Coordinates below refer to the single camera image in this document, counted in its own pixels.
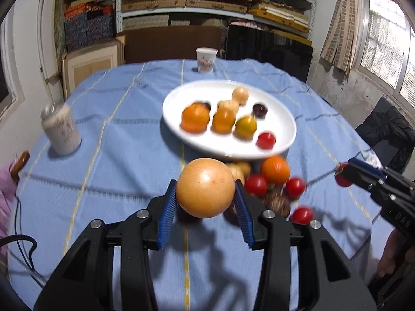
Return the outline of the person's right hand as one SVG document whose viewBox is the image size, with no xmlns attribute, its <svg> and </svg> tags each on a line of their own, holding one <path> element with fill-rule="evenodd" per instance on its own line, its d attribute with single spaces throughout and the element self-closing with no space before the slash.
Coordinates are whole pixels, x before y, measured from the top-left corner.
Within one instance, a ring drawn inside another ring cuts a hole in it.
<svg viewBox="0 0 415 311">
<path fill-rule="evenodd" d="M 386 241 L 382 257 L 378 262 L 377 275 L 379 277 L 384 277 L 386 274 L 392 274 L 394 272 L 395 258 L 403 244 L 404 237 L 398 230 L 394 229 Z"/>
</svg>

